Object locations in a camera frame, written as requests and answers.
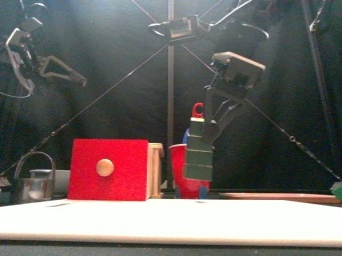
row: red box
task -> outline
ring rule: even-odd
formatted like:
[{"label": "red box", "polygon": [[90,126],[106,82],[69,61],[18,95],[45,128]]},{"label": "red box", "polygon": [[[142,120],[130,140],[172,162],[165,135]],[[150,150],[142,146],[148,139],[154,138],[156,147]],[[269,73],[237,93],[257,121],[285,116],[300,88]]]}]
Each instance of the red box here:
[{"label": "red box", "polygon": [[[152,195],[148,140],[75,139],[69,199],[145,201]],[[101,176],[99,161],[114,164]]]}]

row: green object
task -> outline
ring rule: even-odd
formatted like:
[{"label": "green object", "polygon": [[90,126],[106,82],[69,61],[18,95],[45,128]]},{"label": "green object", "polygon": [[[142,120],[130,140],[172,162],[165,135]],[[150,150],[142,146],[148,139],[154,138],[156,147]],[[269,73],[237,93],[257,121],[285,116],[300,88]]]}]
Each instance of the green object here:
[{"label": "green object", "polygon": [[185,177],[212,181],[213,179],[213,145],[202,140],[204,118],[192,118],[190,135],[188,138],[188,153]]},{"label": "green object", "polygon": [[336,198],[342,201],[342,182],[336,182],[333,187],[331,188],[332,193],[335,194]]}]

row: metal bucket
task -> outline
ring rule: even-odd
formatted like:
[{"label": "metal bucket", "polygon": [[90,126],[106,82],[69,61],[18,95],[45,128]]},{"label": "metal bucket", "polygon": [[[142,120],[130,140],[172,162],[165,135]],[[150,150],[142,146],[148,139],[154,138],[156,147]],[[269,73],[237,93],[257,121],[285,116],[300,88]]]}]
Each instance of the metal bucket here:
[{"label": "metal bucket", "polygon": [[[29,157],[33,155],[42,154],[47,156],[51,162],[53,175],[49,178],[19,178],[23,164]],[[33,151],[26,156],[22,157],[13,184],[13,193],[11,193],[11,204],[25,204],[33,202],[41,202],[51,200],[54,195],[54,186],[55,186],[55,172],[57,165],[54,159],[49,154],[41,151]]]}]

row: wooden board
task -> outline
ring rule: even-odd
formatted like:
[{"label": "wooden board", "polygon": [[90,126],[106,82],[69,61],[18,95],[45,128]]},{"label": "wooden board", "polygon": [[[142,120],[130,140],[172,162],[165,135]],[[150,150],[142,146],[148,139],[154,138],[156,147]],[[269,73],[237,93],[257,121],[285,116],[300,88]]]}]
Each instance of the wooden board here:
[{"label": "wooden board", "polygon": [[57,200],[0,208],[2,240],[342,248],[342,208],[281,200]]}]

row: wooden block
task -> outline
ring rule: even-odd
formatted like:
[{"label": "wooden block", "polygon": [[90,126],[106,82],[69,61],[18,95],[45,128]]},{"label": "wooden block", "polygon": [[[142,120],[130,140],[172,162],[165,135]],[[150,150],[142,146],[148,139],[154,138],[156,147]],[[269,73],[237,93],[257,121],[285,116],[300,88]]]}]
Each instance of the wooden block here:
[{"label": "wooden block", "polygon": [[150,154],[152,159],[152,173],[153,173],[153,185],[152,185],[152,198],[162,198],[161,185],[162,185],[162,161],[165,157],[164,145],[161,143],[150,143]]},{"label": "wooden block", "polygon": [[148,140],[74,141],[69,199],[145,201],[152,195]]}]

